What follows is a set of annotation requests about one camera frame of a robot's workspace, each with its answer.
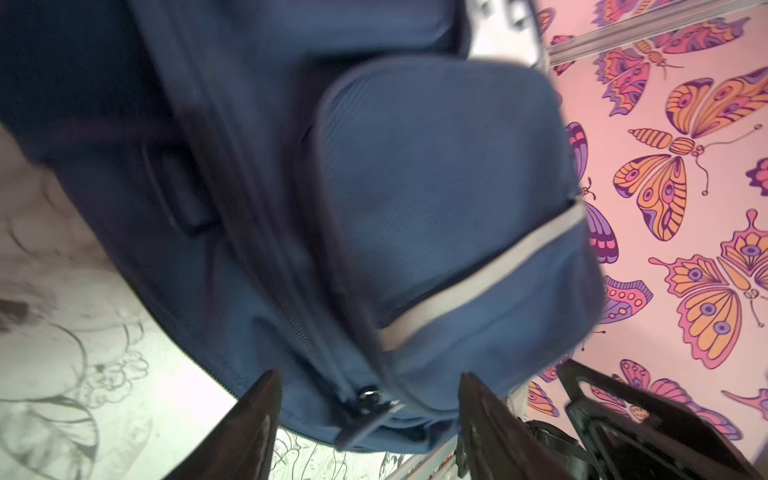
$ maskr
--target butterfly antenna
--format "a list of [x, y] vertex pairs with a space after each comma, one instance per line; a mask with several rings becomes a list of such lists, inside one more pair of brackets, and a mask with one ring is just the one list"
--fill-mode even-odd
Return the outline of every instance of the butterfly antenna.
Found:
[[679, 67], [677, 65], [669, 65], [668, 63], [665, 63], [664, 66], [661, 69], [664, 72], [664, 81], [667, 81], [667, 67], [669, 67], [669, 68], [682, 68], [682, 67]]
[[756, 124], [752, 128], [752, 130], [746, 132], [744, 135], [741, 135], [740, 137], [736, 137], [731, 141], [716, 141], [711, 144], [706, 144], [703, 147], [701, 147], [701, 154], [698, 154], [698, 155], [696, 155], [696, 153], [694, 152], [694, 155], [696, 155], [696, 166], [699, 167], [701, 170], [704, 170], [704, 173], [707, 175], [707, 185], [704, 187], [704, 191], [701, 192], [702, 195], [707, 196], [709, 194], [709, 187], [710, 187], [710, 173], [707, 171], [706, 168], [702, 167], [701, 164], [699, 163], [699, 157], [704, 153], [704, 151], [707, 148], [712, 147], [713, 145], [730, 145], [730, 144], [736, 143], [739, 140], [749, 137], [751, 134], [755, 133], [761, 128], [763, 128], [763, 124]]
[[757, 320], [757, 326], [763, 328], [766, 324], [760, 322], [760, 318], [757, 317], [757, 313], [755, 313], [755, 306], [753, 305], [753, 300], [750, 300], [750, 308], [752, 309], [752, 314], [755, 316], [755, 320]]
[[752, 127], [752, 130], [746, 132], [741, 137], [734, 138], [731, 141], [716, 141], [716, 142], [713, 142], [711, 144], [704, 145], [704, 148], [707, 149], [707, 148], [711, 147], [712, 145], [730, 145], [732, 143], [738, 142], [739, 140], [742, 140], [745, 137], [749, 137], [751, 134], [755, 133], [756, 131], [758, 131], [761, 128], [763, 128], [763, 124], [757, 124], [754, 127]]
[[[593, 331], [592, 333], [606, 333], [605, 330]], [[584, 352], [584, 345], [587, 343], [587, 339], [581, 341], [581, 351]]]
[[708, 172], [706, 168], [701, 166], [701, 164], [699, 163], [699, 157], [696, 157], [696, 166], [699, 167], [701, 170], [704, 170], [704, 175], [707, 176], [707, 183], [704, 185], [704, 190], [701, 191], [701, 194], [706, 197], [710, 193], [710, 172]]
[[590, 188], [592, 188], [592, 179], [590, 177], [587, 177], [587, 182], [589, 183], [589, 185], [587, 185], [586, 188], [584, 188], [584, 187], [581, 188], [584, 191], [584, 193], [582, 195], [584, 195], [586, 197], [587, 194], [592, 194], [592, 200], [597, 200], [598, 196], [595, 195], [593, 191], [589, 190]]

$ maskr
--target pink wall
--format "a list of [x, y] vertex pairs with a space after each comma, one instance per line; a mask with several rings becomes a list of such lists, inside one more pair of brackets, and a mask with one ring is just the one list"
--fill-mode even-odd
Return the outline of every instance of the pink wall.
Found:
[[539, 0], [538, 6], [558, 20], [545, 32], [550, 43], [554, 35], [583, 35], [600, 27], [620, 22], [635, 12], [646, 12], [673, 0]]
[[[575, 24], [573, 15], [561, 15], [559, 4], [569, 3], [586, 2], [553, 1], [556, 12], [548, 32], [561, 32], [562, 25], [563, 33], [578, 34], [578, 28], [585, 27]], [[594, 16], [593, 10], [585, 11]], [[748, 21], [739, 22], [746, 17]], [[637, 46], [627, 45], [606, 55], [606, 65], [596, 64], [596, 55], [576, 61], [552, 77], [563, 97], [566, 124], [578, 122], [586, 135], [588, 162], [581, 184], [586, 187], [591, 179], [589, 190], [594, 197], [587, 194], [584, 199], [612, 229], [612, 234], [599, 239], [594, 235], [608, 241], [600, 244], [604, 273], [619, 283], [640, 281], [623, 285], [623, 289], [617, 288], [622, 286], [619, 283], [607, 287], [608, 293], [615, 291], [616, 301], [608, 304], [612, 310], [605, 312], [604, 321], [613, 323], [598, 326], [605, 333], [591, 336], [585, 350], [577, 348], [574, 358], [630, 382], [641, 380], [643, 373], [650, 382], [640, 385], [659, 393], [682, 387], [684, 392], [670, 391], [667, 396], [677, 395], [676, 400], [700, 417], [718, 424], [752, 459], [768, 439], [768, 327], [760, 326], [768, 323], [768, 161], [756, 169], [760, 159], [768, 157], [768, 108], [764, 107], [768, 102], [768, 8], [737, 12], [723, 21], [728, 23], [711, 22], [684, 32], [692, 35], [657, 38], [656, 54], [644, 55]], [[706, 48], [697, 51], [697, 47]], [[669, 65], [681, 68], [654, 65], [663, 63], [662, 56]], [[615, 77], [624, 70], [626, 74]], [[607, 84], [598, 77], [605, 77]], [[668, 114], [667, 99], [686, 82], [688, 86], [673, 95]], [[616, 104], [603, 98], [608, 96], [607, 89], [619, 97], [623, 109], [615, 110]], [[707, 104], [710, 98], [712, 108]], [[668, 116], [677, 119], [679, 130], [689, 134], [676, 130]], [[628, 133], [653, 129], [667, 132], [668, 140], [688, 139], [675, 145], [706, 146], [732, 141], [758, 124], [766, 128], [733, 144], [706, 147], [698, 157], [709, 172], [707, 196], [702, 195], [706, 175], [695, 163], [695, 151], [682, 154], [675, 163], [677, 155], [669, 146], [655, 148]], [[583, 165], [579, 129], [572, 126], [571, 133], [576, 135], [573, 145], [581, 148]], [[660, 147], [667, 145], [663, 134], [655, 138], [662, 141]], [[658, 157], [655, 168], [650, 168], [653, 158], [627, 164], [649, 155], [668, 157]], [[625, 183], [615, 178], [617, 174]], [[629, 182], [637, 174], [640, 180]], [[656, 180], [657, 188], [649, 188]], [[630, 197], [625, 197], [631, 194], [627, 184], [637, 189]], [[640, 204], [639, 197], [645, 199]], [[649, 227], [641, 207], [651, 217], [655, 214], [657, 223], [651, 221]], [[753, 228], [748, 230], [752, 220]], [[677, 231], [676, 221], [680, 222]], [[731, 242], [734, 236], [736, 243]], [[614, 237], [616, 248], [610, 243]], [[616, 249], [617, 259], [608, 263]], [[677, 276], [665, 282], [670, 271], [664, 263], [696, 255], [700, 256], [697, 264], [677, 264]], [[677, 284], [680, 293], [670, 293]], [[638, 301], [640, 311], [630, 305]], [[654, 385], [659, 379], [668, 380]], [[529, 409], [529, 418], [573, 432], [564, 413], [567, 396], [560, 383], [539, 378], [535, 382], [549, 400], [534, 395], [529, 405], [552, 412], [551, 403], [559, 416]], [[723, 391], [735, 396], [729, 398]], [[736, 396], [756, 399], [739, 402]], [[623, 410], [630, 411], [628, 406]]]

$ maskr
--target orange butterfly wing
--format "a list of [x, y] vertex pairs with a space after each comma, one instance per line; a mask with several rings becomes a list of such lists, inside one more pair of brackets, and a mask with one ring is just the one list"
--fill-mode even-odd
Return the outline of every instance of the orange butterfly wing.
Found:
[[755, 227], [757, 210], [746, 212], [749, 225], [745, 230], [733, 232], [733, 239], [720, 244], [720, 255], [744, 274], [751, 276], [763, 264], [768, 263], [768, 230]]
[[664, 265], [667, 268], [669, 273], [664, 279], [669, 284], [667, 292], [678, 298], [683, 298], [688, 293], [705, 286], [728, 286], [728, 282], [717, 270], [715, 261], [701, 255], [693, 255], [688, 259], [678, 258], [675, 263], [665, 263], [651, 257], [648, 262], [653, 265]]
[[553, 417], [560, 416], [558, 408], [536, 382], [528, 384], [528, 406]]
[[677, 308], [683, 341], [690, 345], [693, 358], [708, 369], [715, 369], [730, 355], [741, 332], [741, 303], [730, 288], [716, 287], [697, 291]]
[[717, 85], [694, 123], [691, 138], [711, 134], [741, 120], [768, 103], [768, 67]]
[[768, 290], [768, 265], [763, 266], [755, 272], [755, 283], [760, 285], [765, 290]]
[[673, 158], [643, 186], [637, 207], [654, 237], [667, 241], [675, 236], [683, 223], [686, 195], [682, 157]]
[[538, 30], [543, 35], [554, 20], [554, 8], [545, 8], [538, 13]]
[[683, 135], [688, 135], [694, 114], [715, 80], [698, 78], [678, 85], [667, 97], [667, 119]]
[[614, 175], [616, 191], [624, 198], [631, 197], [648, 175], [670, 158], [672, 155], [662, 154], [648, 155], [628, 161]]

